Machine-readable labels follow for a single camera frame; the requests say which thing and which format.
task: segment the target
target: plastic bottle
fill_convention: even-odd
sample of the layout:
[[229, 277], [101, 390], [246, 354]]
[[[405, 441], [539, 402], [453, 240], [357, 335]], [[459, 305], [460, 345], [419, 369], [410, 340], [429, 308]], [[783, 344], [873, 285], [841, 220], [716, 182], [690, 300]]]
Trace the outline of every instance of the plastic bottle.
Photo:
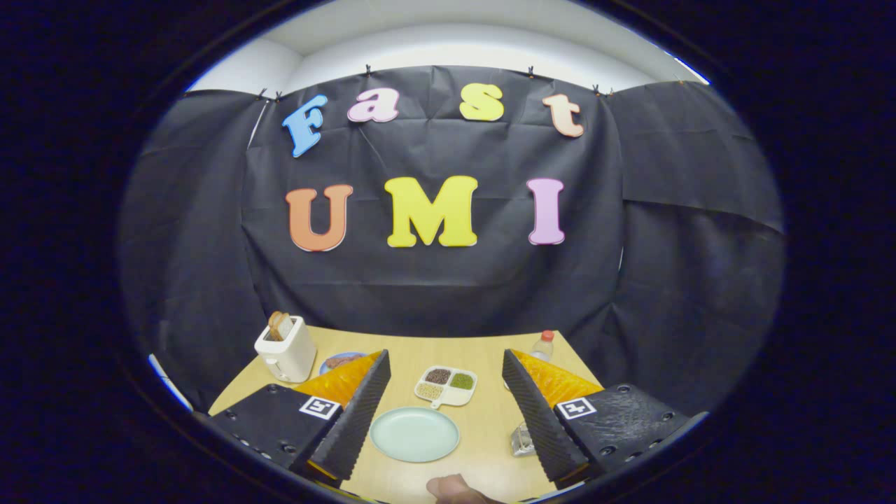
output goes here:
[[532, 351], [529, 352], [532, 357], [548, 362], [554, 355], [554, 333], [552, 331], [542, 331], [541, 338], [532, 345]]

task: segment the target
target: letter i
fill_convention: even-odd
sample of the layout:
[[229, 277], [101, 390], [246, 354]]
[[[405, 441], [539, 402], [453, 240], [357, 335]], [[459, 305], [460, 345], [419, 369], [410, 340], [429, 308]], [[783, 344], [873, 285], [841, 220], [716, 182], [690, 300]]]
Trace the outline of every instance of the letter i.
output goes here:
[[529, 235], [532, 245], [559, 245], [565, 235], [560, 231], [560, 212], [557, 198], [563, 182], [553, 178], [533, 178], [526, 187], [535, 197], [535, 230]]

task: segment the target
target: black cloth curtain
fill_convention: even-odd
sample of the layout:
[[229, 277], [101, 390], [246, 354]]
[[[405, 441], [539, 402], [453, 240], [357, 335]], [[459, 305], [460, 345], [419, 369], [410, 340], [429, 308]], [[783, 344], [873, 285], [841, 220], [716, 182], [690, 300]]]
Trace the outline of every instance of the black cloth curtain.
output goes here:
[[[461, 88], [503, 92], [495, 122], [465, 120]], [[397, 118], [353, 123], [362, 91], [397, 90]], [[566, 94], [585, 133], [557, 132], [542, 99]], [[284, 118], [318, 94], [320, 142], [298, 158]], [[478, 242], [390, 248], [392, 196], [416, 178], [478, 181]], [[533, 246], [526, 181], [556, 178], [564, 243]], [[289, 236], [287, 192], [349, 184], [347, 234], [327, 252]], [[759, 146], [710, 87], [613, 95], [506, 70], [413, 67], [356, 75], [279, 101], [188, 93], [134, 168], [120, 261], [139, 345], [206, 410], [255, 356], [274, 310], [314, 326], [416, 336], [559, 329], [605, 384], [632, 381], [685, 413], [711, 409], [760, 348], [784, 265], [783, 219]]]

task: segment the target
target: hand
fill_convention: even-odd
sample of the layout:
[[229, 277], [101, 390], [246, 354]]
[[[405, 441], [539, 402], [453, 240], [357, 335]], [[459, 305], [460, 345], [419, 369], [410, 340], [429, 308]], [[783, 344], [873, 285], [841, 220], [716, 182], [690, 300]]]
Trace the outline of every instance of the hand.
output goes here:
[[435, 504], [503, 504], [471, 489], [460, 474], [433, 478], [426, 489], [435, 495]]

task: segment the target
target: plate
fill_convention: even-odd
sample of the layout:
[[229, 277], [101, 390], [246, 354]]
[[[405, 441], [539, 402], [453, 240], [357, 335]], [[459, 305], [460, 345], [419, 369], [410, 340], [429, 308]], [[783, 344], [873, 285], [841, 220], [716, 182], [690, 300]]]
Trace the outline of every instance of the plate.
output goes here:
[[367, 356], [366, 353], [362, 353], [362, 352], [343, 352], [343, 353], [337, 353], [336, 355], [331, 355], [330, 357], [327, 357], [326, 359], [324, 359], [323, 363], [321, 363], [320, 372], [317, 373], [318, 376], [331, 370], [330, 367], [327, 366], [327, 360], [332, 359], [333, 357], [350, 357], [352, 355], [360, 355], [361, 357]]
[[[436, 369], [448, 371], [448, 378], [444, 381], [444, 383], [426, 381], [426, 377], [429, 376], [429, 373]], [[473, 383], [470, 388], [452, 387], [452, 383], [454, 383], [454, 377], [457, 375], [467, 375], [469, 378], [472, 378]], [[430, 406], [434, 410], [439, 409], [439, 406], [441, 406], [442, 404], [450, 404], [451, 406], [463, 406], [470, 401], [471, 397], [473, 397], [473, 392], [476, 391], [476, 384], [478, 382], [479, 378], [473, 371], [451, 368], [449, 366], [431, 366], [427, 370], [423, 371], [420, 379], [414, 385], [414, 395], [416, 395], [420, 399], [432, 401], [432, 403], [430, 403]], [[422, 392], [420, 390], [421, 387], [429, 388], [428, 393]]]
[[403, 462], [432, 462], [461, 442], [452, 419], [431, 408], [406, 407], [383, 413], [370, 426], [376, 449]]

